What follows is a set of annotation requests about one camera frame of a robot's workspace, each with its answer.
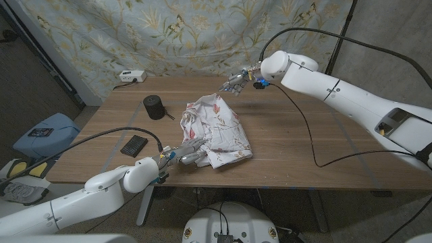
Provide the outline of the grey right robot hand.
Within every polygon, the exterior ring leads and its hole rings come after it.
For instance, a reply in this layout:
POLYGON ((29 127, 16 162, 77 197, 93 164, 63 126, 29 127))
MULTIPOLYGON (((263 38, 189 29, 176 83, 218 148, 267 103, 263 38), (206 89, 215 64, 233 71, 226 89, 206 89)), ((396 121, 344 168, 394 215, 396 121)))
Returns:
POLYGON ((231 75, 227 81, 219 87, 219 91, 231 92, 235 96, 238 96, 248 83, 257 82, 258 79, 262 78, 260 71, 242 70, 238 74, 231 75))

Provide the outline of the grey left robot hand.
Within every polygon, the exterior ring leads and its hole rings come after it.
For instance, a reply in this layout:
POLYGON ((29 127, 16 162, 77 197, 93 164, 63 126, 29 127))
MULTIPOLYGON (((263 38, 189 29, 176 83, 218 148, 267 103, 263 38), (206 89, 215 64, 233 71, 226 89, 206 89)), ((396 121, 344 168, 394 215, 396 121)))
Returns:
POLYGON ((204 138, 193 138, 186 140, 179 147, 163 151, 160 158, 159 168, 171 166, 176 163, 184 165, 191 164, 203 158, 207 152, 201 151, 200 147, 207 141, 204 138))

